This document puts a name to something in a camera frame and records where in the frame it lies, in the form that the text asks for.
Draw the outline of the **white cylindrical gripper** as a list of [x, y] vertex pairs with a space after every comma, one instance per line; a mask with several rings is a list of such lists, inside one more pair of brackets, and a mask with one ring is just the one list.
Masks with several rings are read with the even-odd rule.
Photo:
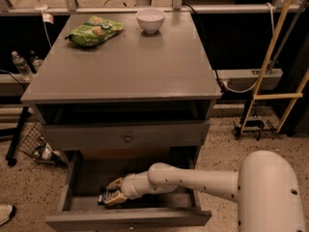
[[119, 205], [125, 203], [127, 199], [134, 200], [155, 190], [155, 187], [149, 181], [147, 172], [128, 174], [124, 178], [120, 177], [106, 188], [114, 190], [112, 196], [104, 202], [107, 206]]

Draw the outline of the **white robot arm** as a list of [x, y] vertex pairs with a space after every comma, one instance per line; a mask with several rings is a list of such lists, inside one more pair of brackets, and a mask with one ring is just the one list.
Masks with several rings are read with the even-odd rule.
[[306, 232], [295, 172], [285, 159], [270, 151], [248, 155], [238, 172], [180, 169], [155, 163], [145, 172], [110, 183], [103, 203], [114, 206], [178, 187], [236, 202], [238, 232]]

